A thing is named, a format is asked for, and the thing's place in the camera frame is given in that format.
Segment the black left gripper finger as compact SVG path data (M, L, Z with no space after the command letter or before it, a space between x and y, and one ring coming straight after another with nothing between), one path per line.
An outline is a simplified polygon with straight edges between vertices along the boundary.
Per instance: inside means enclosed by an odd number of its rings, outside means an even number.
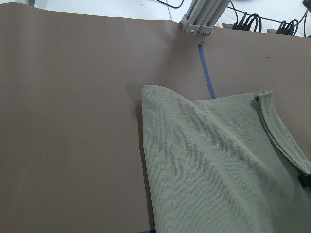
M311 187L311 175L310 174L299 175L298 180L302 187Z

